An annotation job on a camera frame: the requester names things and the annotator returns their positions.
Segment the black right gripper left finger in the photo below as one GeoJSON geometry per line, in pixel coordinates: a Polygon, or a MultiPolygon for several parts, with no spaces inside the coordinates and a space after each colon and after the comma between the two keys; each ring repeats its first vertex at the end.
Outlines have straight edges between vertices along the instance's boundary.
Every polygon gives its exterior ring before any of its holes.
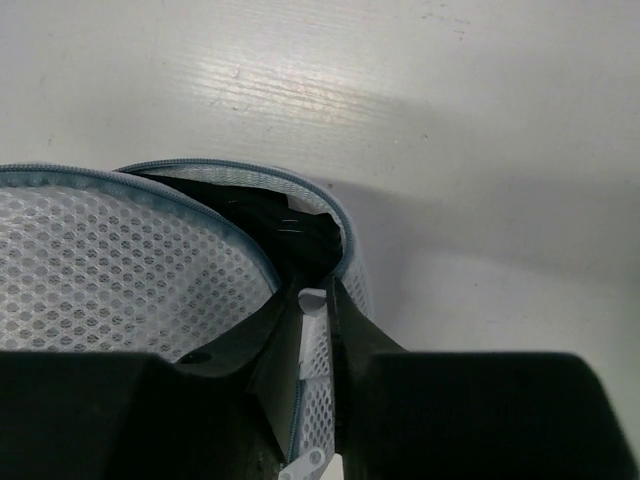
{"type": "Polygon", "coordinates": [[[253,315],[175,363],[140,353],[1,356],[5,479],[272,479],[301,340],[291,276],[253,315]]]}

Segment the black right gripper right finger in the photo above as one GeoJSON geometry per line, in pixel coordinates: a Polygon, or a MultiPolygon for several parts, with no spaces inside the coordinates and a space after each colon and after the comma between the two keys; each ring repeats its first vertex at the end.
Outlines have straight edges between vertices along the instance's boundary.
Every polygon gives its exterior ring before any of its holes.
{"type": "Polygon", "coordinates": [[[619,479],[598,377],[558,352],[411,352],[327,281],[336,449],[348,479],[619,479]]]}

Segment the white zipper pull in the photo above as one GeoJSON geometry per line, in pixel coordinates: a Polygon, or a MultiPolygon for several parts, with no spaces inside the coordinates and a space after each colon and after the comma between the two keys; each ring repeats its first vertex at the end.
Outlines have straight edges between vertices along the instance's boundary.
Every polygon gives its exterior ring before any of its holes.
{"type": "Polygon", "coordinates": [[[291,442],[278,477],[319,479],[335,454],[335,406],[327,293],[305,289],[291,442]]]}

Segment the black bra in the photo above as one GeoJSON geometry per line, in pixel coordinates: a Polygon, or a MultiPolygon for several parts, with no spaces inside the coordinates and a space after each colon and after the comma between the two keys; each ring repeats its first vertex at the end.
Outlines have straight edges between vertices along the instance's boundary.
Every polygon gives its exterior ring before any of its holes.
{"type": "Polygon", "coordinates": [[[145,177],[187,195],[239,227],[259,245],[285,282],[313,287],[342,260],[341,231],[333,217],[295,210],[282,193],[163,175],[145,177]]]}

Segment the white mesh laundry bag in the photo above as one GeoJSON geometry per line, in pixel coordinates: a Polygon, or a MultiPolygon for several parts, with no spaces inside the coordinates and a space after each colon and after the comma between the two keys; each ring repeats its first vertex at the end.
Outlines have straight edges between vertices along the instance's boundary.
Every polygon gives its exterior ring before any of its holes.
{"type": "MultiPolygon", "coordinates": [[[[175,363],[248,319],[283,286],[248,234],[147,174],[266,189],[284,194],[295,210],[330,214],[343,257],[323,280],[338,279],[369,310],[352,220],[331,193],[295,174],[195,159],[118,171],[5,165],[1,356],[140,353],[175,363]]],[[[299,293],[323,290],[321,282],[299,293]]]]}

